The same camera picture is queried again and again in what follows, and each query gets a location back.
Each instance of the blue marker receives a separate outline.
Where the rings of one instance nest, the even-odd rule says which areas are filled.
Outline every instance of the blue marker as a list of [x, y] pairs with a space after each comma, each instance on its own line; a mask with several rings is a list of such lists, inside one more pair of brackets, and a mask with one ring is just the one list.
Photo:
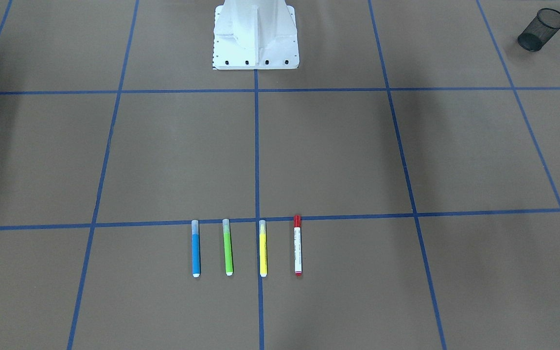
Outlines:
[[200, 232], [198, 232], [198, 220], [192, 220], [192, 274], [194, 279], [200, 277]]

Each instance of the red marker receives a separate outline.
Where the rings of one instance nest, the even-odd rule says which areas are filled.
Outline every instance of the red marker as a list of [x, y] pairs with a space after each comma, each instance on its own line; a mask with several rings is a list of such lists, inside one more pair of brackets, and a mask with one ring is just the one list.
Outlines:
[[293, 246], [295, 247], [295, 276], [302, 275], [302, 217], [293, 217]]

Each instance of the yellow marker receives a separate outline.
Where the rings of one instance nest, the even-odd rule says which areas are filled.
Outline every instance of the yellow marker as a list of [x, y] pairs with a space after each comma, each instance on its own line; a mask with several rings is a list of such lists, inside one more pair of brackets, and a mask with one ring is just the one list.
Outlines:
[[258, 222], [258, 253], [261, 277], [267, 277], [267, 224], [265, 220]]

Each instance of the floor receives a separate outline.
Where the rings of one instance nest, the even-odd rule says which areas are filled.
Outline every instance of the floor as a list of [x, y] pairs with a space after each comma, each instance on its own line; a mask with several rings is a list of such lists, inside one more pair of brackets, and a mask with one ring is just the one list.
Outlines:
[[289, 0], [258, 72], [219, 4], [0, 0], [0, 350], [560, 350], [560, 0]]

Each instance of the black mesh container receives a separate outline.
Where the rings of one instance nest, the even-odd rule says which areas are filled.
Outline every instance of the black mesh container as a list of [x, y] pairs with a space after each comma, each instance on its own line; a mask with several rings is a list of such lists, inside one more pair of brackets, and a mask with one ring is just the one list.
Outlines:
[[554, 9], [541, 9], [518, 36], [518, 44], [525, 50], [539, 51], [559, 29], [560, 12]]

